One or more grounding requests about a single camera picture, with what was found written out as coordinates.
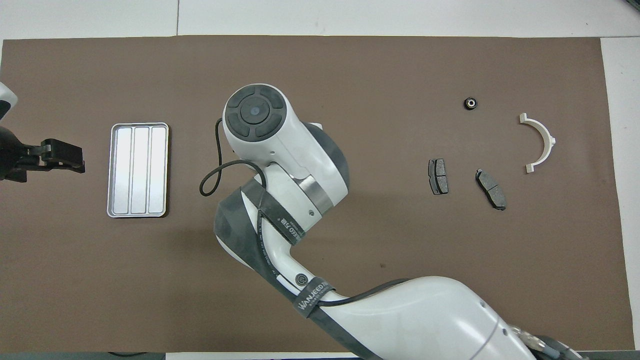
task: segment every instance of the semicircular bracket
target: semicircular bracket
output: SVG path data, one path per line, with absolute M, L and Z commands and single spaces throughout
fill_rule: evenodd
M 542 150 L 542 155 L 540 155 L 540 158 L 534 163 L 525 165 L 528 174 L 534 171 L 534 167 L 542 164 L 542 162 L 545 161 L 547 157 L 549 157 L 551 148 L 553 148 L 553 146 L 556 144 L 556 138 L 551 136 L 549 130 L 547 130 L 547 128 L 541 122 L 527 118 L 527 113 L 520 114 L 520 123 L 535 127 L 536 130 L 540 132 L 540 135 L 542 135 L 542 140 L 544 140 L 545 142 L 545 148 Z

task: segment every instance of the black nut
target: black nut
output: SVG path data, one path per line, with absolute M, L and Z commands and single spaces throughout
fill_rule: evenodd
M 473 110 L 478 106 L 478 102 L 473 97 L 467 97 L 464 102 L 465 109 Z

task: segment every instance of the brown mat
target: brown mat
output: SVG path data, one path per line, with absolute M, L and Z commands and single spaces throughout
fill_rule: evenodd
M 0 183 L 0 352 L 343 351 L 215 241 L 217 202 L 249 170 L 198 194 L 214 122 L 253 82 L 280 87 L 349 161 L 351 193 L 293 250 L 339 292 L 448 276 L 533 333 L 633 347 L 598 39 L 6 40 L 1 81 L 20 98 L 3 126 L 81 146 L 87 173 Z M 532 174 L 542 141 L 521 112 L 557 139 Z M 111 126 L 159 121 L 168 216 L 109 218 Z M 445 159 L 450 194 L 431 194 L 430 158 Z M 476 185 L 480 167 L 506 211 Z

